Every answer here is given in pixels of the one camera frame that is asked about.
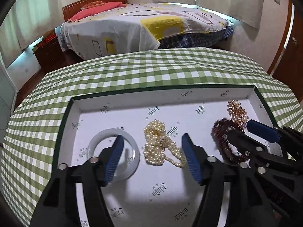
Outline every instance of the wooden nightstand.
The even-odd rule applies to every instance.
[[[60,69],[61,63],[65,61],[65,57],[57,37],[39,47],[34,52],[34,55],[36,56],[42,70],[46,73]]]

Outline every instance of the wooden door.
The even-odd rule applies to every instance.
[[[303,99],[303,18],[294,12],[294,23],[283,57],[272,75],[287,84],[299,102]]]

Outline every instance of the blue plaid bed skirt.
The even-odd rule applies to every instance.
[[[204,33],[187,33],[160,40],[158,49],[209,47],[234,33],[233,26],[224,30]]]

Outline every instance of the pearl brooch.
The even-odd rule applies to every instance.
[[[241,103],[238,100],[232,100],[228,102],[227,107],[231,120],[240,127],[245,128],[248,116],[245,109],[241,107]]]
[[[159,166],[164,163],[164,160],[172,163],[177,167],[184,167],[186,159],[176,145],[166,134],[165,124],[159,120],[150,122],[144,128],[146,144],[144,145],[144,158],[147,163],[154,166]],[[164,154],[165,148],[172,153],[181,163],[175,162]]]

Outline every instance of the blue gripper pad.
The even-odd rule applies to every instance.
[[[105,166],[105,177],[104,182],[106,184],[110,183],[113,180],[118,162],[120,160],[123,148],[124,148],[124,138],[121,135],[118,135],[113,146],[113,151],[110,156],[109,161]]]
[[[188,134],[182,136],[182,148],[187,159],[188,167],[191,172],[192,177],[199,184],[202,183],[201,167],[200,163],[196,157],[195,152],[193,151],[194,144],[189,138]]]
[[[276,129],[255,120],[250,120],[247,122],[247,130],[271,143],[279,142],[281,138]]]

